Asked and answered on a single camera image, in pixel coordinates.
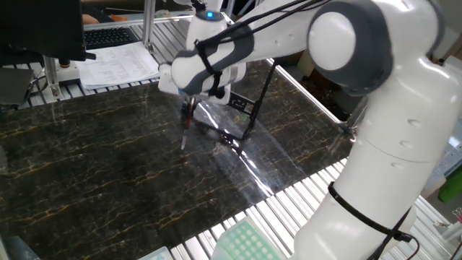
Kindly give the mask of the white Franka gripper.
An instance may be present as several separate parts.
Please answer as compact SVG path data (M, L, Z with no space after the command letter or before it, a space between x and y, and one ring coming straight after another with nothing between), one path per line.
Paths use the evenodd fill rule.
M165 92L171 95L179 95L185 97L185 104L186 107L189 108L190 106L192 109L195 109L199 103L199 100L209 101L211 103L216 103L219 105L226 105L230 101L230 83L229 80L232 76L232 69L227 68L223 71L223 75L220 77L220 83L223 84L223 88L225 89L224 97L218 98L216 96L209 95L208 92L200 92L199 94L189 95L186 94L184 91L179 89L173 81L171 76L171 65L169 64L161 64L159 67L160 72L160 81L158 83L158 88L161 92Z

